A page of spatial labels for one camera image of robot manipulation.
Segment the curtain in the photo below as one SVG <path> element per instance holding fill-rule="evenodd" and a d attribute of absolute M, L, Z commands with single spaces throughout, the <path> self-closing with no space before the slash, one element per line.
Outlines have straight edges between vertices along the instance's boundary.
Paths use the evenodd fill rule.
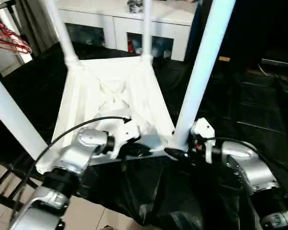
<path fill-rule="evenodd" d="M 35 57 L 58 42 L 43 0 L 16 0 L 16 10 Z"/>

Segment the white shelf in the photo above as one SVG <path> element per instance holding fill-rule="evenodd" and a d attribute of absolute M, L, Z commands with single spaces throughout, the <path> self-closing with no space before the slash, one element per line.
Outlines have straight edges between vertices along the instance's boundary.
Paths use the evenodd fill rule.
<path fill-rule="evenodd" d="M 129 13 L 127 0 L 56 0 L 60 10 L 95 13 L 114 17 L 143 19 L 142 13 Z M 152 21 L 191 26 L 197 2 L 154 0 Z"/>

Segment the white furniture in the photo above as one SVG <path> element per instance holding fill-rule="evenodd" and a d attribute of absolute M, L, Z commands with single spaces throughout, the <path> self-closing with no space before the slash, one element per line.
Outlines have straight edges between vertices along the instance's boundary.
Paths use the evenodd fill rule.
<path fill-rule="evenodd" d="M 103 28 L 107 48 L 128 51 L 127 33 L 141 34 L 143 14 L 128 13 L 126 0 L 56 0 L 65 23 Z M 183 61 L 197 2 L 152 4 L 151 35 L 174 39 L 171 59 Z"/>

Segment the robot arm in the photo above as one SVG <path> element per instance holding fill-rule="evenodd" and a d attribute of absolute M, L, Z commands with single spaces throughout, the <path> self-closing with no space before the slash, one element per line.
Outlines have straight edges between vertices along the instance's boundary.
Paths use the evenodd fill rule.
<path fill-rule="evenodd" d="M 199 139 L 208 138 L 207 135 L 214 136 L 214 130 L 211 131 L 206 120 L 199 119 L 197 122 L 200 123 L 191 129 L 193 139 L 190 149 L 201 153 L 208 163 L 222 161 L 235 171 L 244 184 L 264 230 L 288 230 L 288 195 L 270 168 L 252 150 L 256 148 L 249 143 L 244 142 L 245 146 L 233 141 L 225 141 L 221 147 L 215 146 L 215 142 L 201 144 Z"/>
<path fill-rule="evenodd" d="M 131 129 L 128 136 L 117 139 L 107 132 L 91 127 L 82 128 L 71 145 L 61 150 L 52 171 L 45 173 L 43 184 L 31 195 L 12 222 L 11 230 L 62 230 L 65 228 L 61 217 L 64 215 L 70 197 L 77 191 L 82 175 L 92 158 L 112 153 L 139 133 Z"/>

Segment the white metal pole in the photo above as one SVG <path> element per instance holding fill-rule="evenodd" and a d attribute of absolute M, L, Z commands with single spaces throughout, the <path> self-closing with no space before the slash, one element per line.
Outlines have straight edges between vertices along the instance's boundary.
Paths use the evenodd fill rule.
<path fill-rule="evenodd" d="M 212 2 L 173 136 L 172 144 L 178 149 L 186 149 L 190 128 L 202 101 L 235 1 L 214 0 Z"/>
<path fill-rule="evenodd" d="M 143 56 L 151 57 L 152 37 L 151 37 L 151 13 L 152 0 L 144 1 L 144 26 L 143 26 Z"/>
<path fill-rule="evenodd" d="M 36 159 L 47 146 L 40 134 L 36 131 L 28 118 L 18 107 L 14 99 L 0 82 L 0 120 L 19 141 L 23 148 Z M 43 157 L 39 163 L 40 173 L 48 170 L 56 155 L 51 154 Z"/>
<path fill-rule="evenodd" d="M 69 37 L 66 25 L 60 17 L 55 0 L 45 0 L 45 6 L 58 33 L 59 41 L 65 56 L 65 63 L 77 61 L 78 57 L 75 53 L 74 48 L 72 47 L 71 38 Z"/>

